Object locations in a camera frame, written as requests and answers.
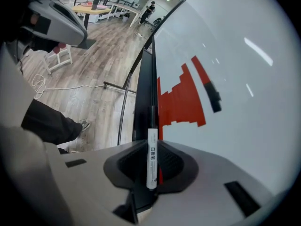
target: wooden floor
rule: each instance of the wooden floor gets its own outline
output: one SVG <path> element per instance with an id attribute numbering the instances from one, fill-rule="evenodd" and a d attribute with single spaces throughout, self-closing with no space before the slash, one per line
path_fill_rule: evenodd
<path id="1" fill-rule="evenodd" d="M 23 60 L 24 77 L 29 83 L 36 74 L 46 78 L 48 88 L 70 88 L 82 84 L 96 86 L 109 81 L 123 85 L 141 48 L 151 32 L 149 27 L 138 25 L 131 28 L 121 19 L 104 19 L 99 24 L 88 25 L 88 37 L 96 43 L 88 50 L 71 48 L 73 64 L 66 64 L 48 75 L 42 66 L 45 52 L 29 53 Z M 56 57 L 49 62 L 57 63 Z M 130 89 L 136 90 L 139 67 L 131 79 Z M 88 119 L 91 126 L 76 140 L 61 144 L 68 151 L 91 151 L 117 145 L 123 91 L 114 89 L 81 87 L 71 90 L 45 91 L 39 101 L 60 111 L 75 121 Z M 123 120 L 121 143 L 130 142 L 133 129 L 135 95 L 128 94 Z"/>

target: black trousers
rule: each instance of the black trousers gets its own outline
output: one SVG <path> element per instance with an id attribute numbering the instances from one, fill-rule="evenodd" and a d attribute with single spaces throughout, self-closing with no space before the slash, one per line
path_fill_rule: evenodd
<path id="1" fill-rule="evenodd" d="M 30 104 L 21 126 L 38 135 L 44 142 L 55 145 L 75 140 L 82 130 L 80 123 L 37 100 Z"/>
<path id="2" fill-rule="evenodd" d="M 141 23 L 141 24 L 144 23 L 144 21 L 146 20 L 146 18 L 147 18 L 148 15 L 149 15 L 149 13 L 147 13 L 147 12 L 144 12 L 144 13 L 143 13 L 143 15 L 142 15 L 142 17 L 141 17 L 141 19 L 140 19 L 140 23 Z"/>

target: black stripe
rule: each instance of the black stripe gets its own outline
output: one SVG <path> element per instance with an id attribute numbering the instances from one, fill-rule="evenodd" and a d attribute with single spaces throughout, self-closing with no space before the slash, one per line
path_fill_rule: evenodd
<path id="1" fill-rule="evenodd" d="M 258 203 L 238 182 L 225 183 L 224 185 L 246 217 L 260 208 Z"/>
<path id="2" fill-rule="evenodd" d="M 221 100 L 220 93 L 216 91 L 214 84 L 210 81 L 204 84 L 204 87 L 208 94 L 213 112 L 215 113 L 221 111 L 222 107 L 220 105 L 220 100 Z"/>
<path id="3" fill-rule="evenodd" d="M 78 159 L 78 160 L 66 162 L 66 166 L 68 168 L 71 168 L 71 167 L 75 167 L 75 166 L 78 166 L 78 165 L 84 164 L 84 163 L 86 163 L 86 161 L 84 159 Z"/>

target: white stool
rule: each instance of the white stool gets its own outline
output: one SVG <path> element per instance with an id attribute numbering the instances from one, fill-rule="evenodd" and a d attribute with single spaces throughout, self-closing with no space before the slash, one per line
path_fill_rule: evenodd
<path id="1" fill-rule="evenodd" d="M 60 60 L 60 54 L 62 54 L 62 53 L 65 53 L 65 52 L 68 52 L 68 55 L 69 55 L 69 59 L 67 59 L 67 60 L 65 60 L 65 61 L 62 61 L 61 62 L 61 60 Z M 49 66 L 48 66 L 48 64 L 47 64 L 47 62 L 46 62 L 46 60 L 45 60 L 45 57 L 43 57 L 43 66 L 44 66 L 44 68 L 47 70 L 47 72 L 48 72 L 48 74 L 51 74 L 51 71 L 52 70 L 55 70 L 55 69 L 57 69 L 58 67 L 60 67 L 60 66 L 62 66 L 62 65 L 64 65 L 64 64 L 66 64 L 66 63 L 68 63 L 68 62 L 70 62 L 70 64 L 73 64 L 73 62 L 72 62 L 72 57 L 71 57 L 71 50 L 70 50 L 70 45 L 66 45 L 66 49 L 64 49 L 64 50 L 61 50 L 58 54 L 52 54 L 52 55 L 50 55 L 50 56 L 48 56 L 48 59 L 49 58 L 51 58 L 51 57 L 53 57 L 53 56 L 57 56 L 57 61 L 58 61 L 58 63 L 55 65 L 55 66 L 53 66 L 53 67 L 51 67 L 51 68 L 49 68 Z"/>

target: red staircase pattern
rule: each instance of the red staircase pattern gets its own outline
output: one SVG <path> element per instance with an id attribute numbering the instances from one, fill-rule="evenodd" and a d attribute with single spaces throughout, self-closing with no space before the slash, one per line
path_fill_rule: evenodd
<path id="1" fill-rule="evenodd" d="M 157 79 L 160 140 L 163 140 L 163 126 L 171 125 L 172 121 L 197 122 L 198 127 L 206 124 L 197 88 L 186 64 L 182 65 L 182 70 L 180 83 L 170 93 L 161 94 L 160 77 Z"/>

